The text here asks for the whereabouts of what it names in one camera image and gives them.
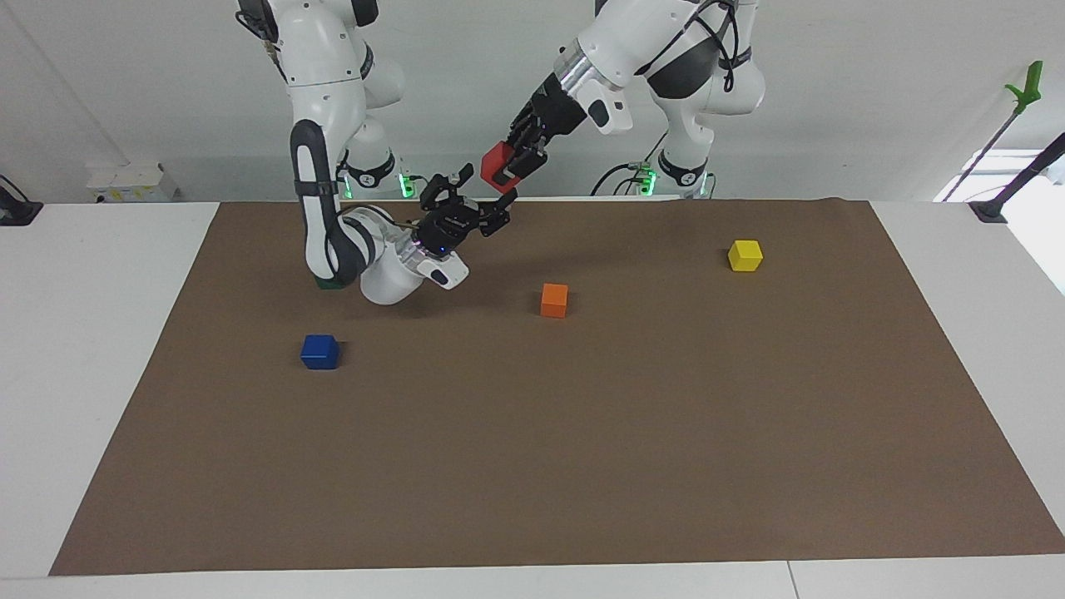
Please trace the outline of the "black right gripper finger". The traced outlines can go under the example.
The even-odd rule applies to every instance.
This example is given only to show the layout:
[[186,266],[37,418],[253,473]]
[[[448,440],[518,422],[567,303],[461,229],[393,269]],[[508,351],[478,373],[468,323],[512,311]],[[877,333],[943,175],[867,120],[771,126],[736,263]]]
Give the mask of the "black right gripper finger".
[[510,190],[503,193],[498,200],[479,201],[478,209],[478,230],[484,238],[495,234],[511,220],[510,205],[518,199],[518,190]]
[[436,174],[433,178],[428,179],[425,189],[422,190],[421,209],[438,210],[450,205],[463,205],[466,197],[461,191],[474,174],[475,168],[472,164],[465,164],[463,168],[449,176]]

